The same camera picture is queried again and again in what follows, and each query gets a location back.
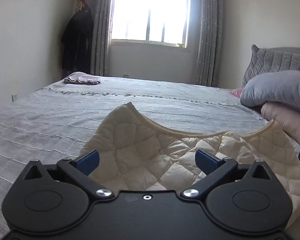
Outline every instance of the wall socket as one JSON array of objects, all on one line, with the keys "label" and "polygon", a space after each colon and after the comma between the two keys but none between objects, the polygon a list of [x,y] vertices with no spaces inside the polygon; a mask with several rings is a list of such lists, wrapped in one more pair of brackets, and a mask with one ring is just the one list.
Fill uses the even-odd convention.
[{"label": "wall socket", "polygon": [[12,102],[17,101],[17,100],[18,100],[18,95],[17,94],[12,95]]}]

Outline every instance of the curtain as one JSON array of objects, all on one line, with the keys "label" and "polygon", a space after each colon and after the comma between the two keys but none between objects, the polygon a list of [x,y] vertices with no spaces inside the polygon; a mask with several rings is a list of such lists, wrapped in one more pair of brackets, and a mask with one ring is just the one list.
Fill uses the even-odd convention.
[{"label": "curtain", "polygon": [[106,76],[109,66],[109,47],[113,14],[113,0],[85,0],[94,19],[90,74]]},{"label": "curtain", "polygon": [[221,50],[223,0],[201,0],[200,39],[194,69],[195,85],[217,85]]}]

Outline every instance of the pillow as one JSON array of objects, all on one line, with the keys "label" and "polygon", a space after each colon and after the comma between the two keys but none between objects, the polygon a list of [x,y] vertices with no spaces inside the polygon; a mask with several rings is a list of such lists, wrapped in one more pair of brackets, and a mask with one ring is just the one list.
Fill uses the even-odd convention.
[{"label": "pillow", "polygon": [[283,130],[300,143],[300,113],[277,102],[266,102],[261,108],[263,118],[275,120],[282,125]]},{"label": "pillow", "polygon": [[278,72],[282,70],[300,70],[300,54],[260,49],[252,45],[252,57],[244,74],[242,87],[248,81],[262,73]]},{"label": "pillow", "polygon": [[230,94],[234,95],[237,98],[240,98],[241,92],[242,92],[243,88],[237,88],[237,89],[233,89]]},{"label": "pillow", "polygon": [[260,74],[247,83],[240,95],[240,103],[247,107],[259,106],[267,101],[300,108],[300,71]]}]

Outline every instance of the triangular hole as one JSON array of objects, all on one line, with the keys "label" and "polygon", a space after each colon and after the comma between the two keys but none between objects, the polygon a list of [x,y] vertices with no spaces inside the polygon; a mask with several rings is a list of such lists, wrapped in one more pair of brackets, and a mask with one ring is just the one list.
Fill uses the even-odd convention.
[{"label": "triangular hole", "polygon": [[38,170],[37,166],[32,166],[27,175],[25,176],[25,179],[39,179],[41,177],[42,175]]},{"label": "triangular hole", "polygon": [[266,172],[266,170],[261,165],[257,166],[257,168],[255,169],[252,177],[253,178],[258,178],[258,179],[270,179],[268,173]]}]

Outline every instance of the window sill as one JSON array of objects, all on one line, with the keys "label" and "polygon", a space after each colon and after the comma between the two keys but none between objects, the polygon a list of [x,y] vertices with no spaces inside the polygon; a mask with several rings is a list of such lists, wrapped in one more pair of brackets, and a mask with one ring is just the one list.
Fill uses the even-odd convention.
[{"label": "window sill", "polygon": [[116,40],[111,39],[110,45],[137,45],[137,44],[151,44],[154,46],[161,45],[167,48],[176,48],[181,51],[189,51],[189,49],[183,44],[165,43],[159,41],[138,41],[138,40]]}]

